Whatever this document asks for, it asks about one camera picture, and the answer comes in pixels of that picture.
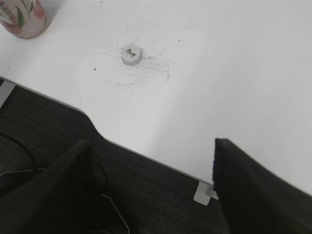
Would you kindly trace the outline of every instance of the black cable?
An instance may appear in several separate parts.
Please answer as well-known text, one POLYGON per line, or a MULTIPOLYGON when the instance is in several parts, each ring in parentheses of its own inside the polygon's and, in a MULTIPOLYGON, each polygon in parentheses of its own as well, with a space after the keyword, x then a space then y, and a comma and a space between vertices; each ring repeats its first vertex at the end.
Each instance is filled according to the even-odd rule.
POLYGON ((32 162, 33 166, 34 166, 34 170, 37 170, 37 164, 35 162, 34 156, 30 153, 30 151, 23 145, 23 143, 21 143, 19 140, 15 139, 14 137, 5 134, 3 132, 0 132, 0 136, 7 138, 8 140, 12 141, 13 143, 17 144, 18 146, 20 146, 24 152, 27 154, 27 156, 29 157, 30 161, 32 162))
POLYGON ((103 173, 107 183, 109 183, 108 176, 107 176, 106 172, 104 171, 104 169, 101 167, 101 165, 99 165, 97 162, 93 162, 93 163, 94 163, 94 165, 96 165, 102 171, 102 173, 103 173))

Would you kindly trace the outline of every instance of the pink flower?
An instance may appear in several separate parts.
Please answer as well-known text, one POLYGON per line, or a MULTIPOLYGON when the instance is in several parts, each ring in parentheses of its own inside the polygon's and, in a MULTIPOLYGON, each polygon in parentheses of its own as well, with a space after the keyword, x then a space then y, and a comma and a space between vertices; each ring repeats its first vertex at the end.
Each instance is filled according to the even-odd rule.
POLYGON ((36 0, 36 3, 34 5, 34 13, 35 13, 35 16, 40 20, 45 18, 45 12, 39 0, 36 0))
POLYGON ((18 27, 18 23, 16 21, 16 18, 11 19, 13 23, 7 23, 2 20, 0 20, 0 23, 4 26, 6 30, 8 30, 10 33, 14 35, 19 35, 22 31, 22 28, 18 27))

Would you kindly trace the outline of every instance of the floral pattern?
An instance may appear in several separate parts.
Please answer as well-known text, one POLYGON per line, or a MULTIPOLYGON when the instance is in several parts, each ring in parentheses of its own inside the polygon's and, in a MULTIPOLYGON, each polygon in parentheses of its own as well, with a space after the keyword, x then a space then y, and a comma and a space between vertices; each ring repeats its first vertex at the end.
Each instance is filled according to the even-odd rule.
POLYGON ((35 18, 39 20, 45 19, 45 11, 39 0, 11 1, 5 3, 4 0, 0 0, 0 23, 10 33, 19 36, 22 33, 24 25, 35 20, 35 18))

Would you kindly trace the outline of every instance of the striped carpet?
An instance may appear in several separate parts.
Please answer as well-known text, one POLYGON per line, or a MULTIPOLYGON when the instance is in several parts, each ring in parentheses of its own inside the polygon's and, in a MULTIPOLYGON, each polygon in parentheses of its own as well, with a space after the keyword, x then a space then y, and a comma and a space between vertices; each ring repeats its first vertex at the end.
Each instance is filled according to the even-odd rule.
MULTIPOLYGON (((0 131, 23 141, 42 167, 78 140, 93 142, 93 157, 131 207, 140 234, 228 234, 220 204, 193 201, 197 181, 103 139, 88 117, 16 87, 0 109, 0 131)), ((30 167, 23 152, 0 138, 0 174, 30 167)))

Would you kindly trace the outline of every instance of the green leaf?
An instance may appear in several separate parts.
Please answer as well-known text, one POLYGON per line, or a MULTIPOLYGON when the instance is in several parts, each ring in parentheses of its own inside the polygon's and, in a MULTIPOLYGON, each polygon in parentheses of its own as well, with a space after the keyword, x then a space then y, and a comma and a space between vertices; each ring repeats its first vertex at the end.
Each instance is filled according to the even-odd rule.
POLYGON ((29 13, 34 9, 34 1, 31 1, 29 13))
POLYGON ((15 6, 15 7, 16 7, 16 9, 18 11, 18 15, 17 15, 17 17, 18 17, 18 27, 22 28, 25 25, 25 18, 23 16, 23 13, 21 12, 21 10, 17 6, 15 6))
POLYGON ((26 11, 27 11, 27 6, 26 6, 25 2, 23 0, 20 0, 20 1, 23 3, 23 5, 24 5, 24 7, 26 8, 26 11))

